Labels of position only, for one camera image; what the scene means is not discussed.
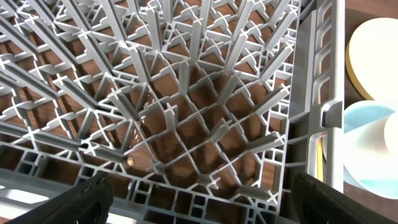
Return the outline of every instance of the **light blue bowl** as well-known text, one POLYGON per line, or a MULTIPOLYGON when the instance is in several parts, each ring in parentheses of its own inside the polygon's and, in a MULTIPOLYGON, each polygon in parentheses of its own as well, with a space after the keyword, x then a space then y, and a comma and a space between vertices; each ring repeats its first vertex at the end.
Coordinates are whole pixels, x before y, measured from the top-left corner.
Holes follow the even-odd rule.
MULTIPOLYGON (((396 110, 376 101, 366 100, 349 106, 344 112, 344 133, 377 119, 389 116, 396 110)), ((398 199, 398 180, 357 180, 344 168, 345 182, 385 198, 398 199)))

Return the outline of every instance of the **brown wooden floor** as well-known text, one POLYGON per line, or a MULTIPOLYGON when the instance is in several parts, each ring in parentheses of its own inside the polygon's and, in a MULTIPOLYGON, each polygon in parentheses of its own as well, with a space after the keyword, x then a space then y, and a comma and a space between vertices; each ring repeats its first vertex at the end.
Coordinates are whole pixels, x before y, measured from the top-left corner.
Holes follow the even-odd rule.
MULTIPOLYGON (((377 17, 398 19, 398 1, 346 0, 346 44, 359 25, 377 17)), ((363 100, 351 86, 347 77, 345 81, 345 107, 363 100)), ((344 194, 375 212, 398 222, 398 200, 382 198, 346 183, 344 184, 344 194)))

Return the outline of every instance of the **black object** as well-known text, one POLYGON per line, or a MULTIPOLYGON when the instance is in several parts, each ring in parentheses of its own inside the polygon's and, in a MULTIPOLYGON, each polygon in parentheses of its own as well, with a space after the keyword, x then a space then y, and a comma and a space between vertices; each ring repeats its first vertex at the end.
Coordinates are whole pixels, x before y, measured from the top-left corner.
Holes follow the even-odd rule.
POLYGON ((301 224, 396 223, 306 173, 296 175, 292 198, 301 224))
POLYGON ((113 195, 108 174, 100 173, 7 224, 106 223, 113 195))

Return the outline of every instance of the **gray plastic dish rack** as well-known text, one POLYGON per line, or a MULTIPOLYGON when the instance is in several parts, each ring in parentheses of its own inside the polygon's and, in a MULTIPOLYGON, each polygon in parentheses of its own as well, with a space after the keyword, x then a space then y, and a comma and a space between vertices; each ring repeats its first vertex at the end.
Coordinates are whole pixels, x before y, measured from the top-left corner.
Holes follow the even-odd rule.
MULTIPOLYGON (((61 176, 76 173, 72 185, 97 172, 120 177, 122 184, 115 187, 123 187, 124 194, 114 198, 109 212, 121 217, 109 219, 110 223, 295 223, 292 178, 300 171, 317 175, 320 138, 328 142, 326 183, 343 190, 338 147, 343 134, 343 0, 0 0, 0 5, 0 43, 20 50, 1 49, 0 55, 0 104, 6 108, 0 114, 0 217, 20 215, 71 187, 43 178, 50 169, 61 176), (224 5, 232 15, 216 10, 224 5), (263 23, 251 21, 252 12, 263 23), (234 30, 229 29, 232 22, 236 23, 234 30), (100 32, 104 29, 111 32, 100 32), (272 32, 266 41, 261 38, 264 29, 272 32), (150 43, 139 43, 146 35, 150 43), (85 48, 80 55, 66 47, 76 41, 85 48), (169 51, 177 45, 186 51, 184 55, 169 51), (221 53, 224 47, 226 55, 221 53), (49 50, 59 58, 57 62, 40 58, 49 50), (216 55, 221 65, 202 60, 210 54, 216 55), (294 61, 287 60, 290 55, 294 61), (153 61, 152 66, 146 60, 153 61), (88 62, 94 62, 90 65, 96 65, 98 73, 81 74, 78 65, 88 62), (164 68, 155 70, 156 63, 163 63, 164 68), (253 73, 236 69, 244 63, 253 73), (130 65, 135 73, 123 71, 130 65), (192 68, 199 73, 193 83, 192 68), (151 83, 164 76, 173 78, 178 92, 160 98, 151 83), (220 76, 228 81, 217 92, 212 80, 220 76), (275 88, 276 78, 285 80, 286 85, 275 88), (92 83, 99 83, 93 96, 87 89, 92 83), (268 92, 262 101, 251 99, 248 89, 253 85, 268 92), (216 102, 199 107, 189 93, 203 86, 216 102), (33 91, 35 97, 21 97, 21 89, 33 91), (131 103, 127 95, 135 91, 139 92, 138 101, 131 103), (252 108, 239 119, 226 107, 238 94, 252 108), (65 113, 60 103, 64 96, 75 100, 80 110, 65 113), (193 111, 184 119, 178 118, 181 108, 170 103, 177 98, 183 98, 193 111), (46 104, 53 105, 56 116, 38 128, 28 113, 46 104), (222 107, 227 117, 209 127, 203 114, 216 106, 222 107), (148 136, 142 127, 155 112, 164 116, 166 129, 148 136), (241 123, 252 116, 258 117, 263 129, 260 138, 249 141, 241 123), (78 118, 81 125, 74 133, 72 121, 78 118), (282 121, 280 131, 269 128, 272 118, 282 121), (199 121, 207 138, 188 147, 177 129, 193 119, 199 121), (93 122, 98 130, 90 132, 93 122), (111 132, 120 126, 127 128, 116 145, 111 132), (54 134, 54 129, 65 134, 54 134), (247 150, 231 158, 220 147, 220 139, 232 129, 241 135, 247 150), (164 162, 157 158, 151 142, 168 134, 177 138, 183 151, 164 162), (207 144, 223 165, 203 172, 192 153, 207 144), (126 158, 142 147, 149 150, 147 174, 126 172, 126 158), (248 155, 255 158, 256 176, 246 185, 233 164, 248 155), (90 162, 92 157, 102 162, 90 162), (197 177, 184 187, 166 171, 183 159, 189 161, 197 177), (264 164, 275 166, 269 190, 261 188, 264 164), (223 170, 238 186, 230 198, 212 191, 219 188, 222 177, 217 174, 223 170), (237 219, 228 221, 236 214, 237 219)), ((148 158, 135 157, 134 163, 140 159, 148 158)))

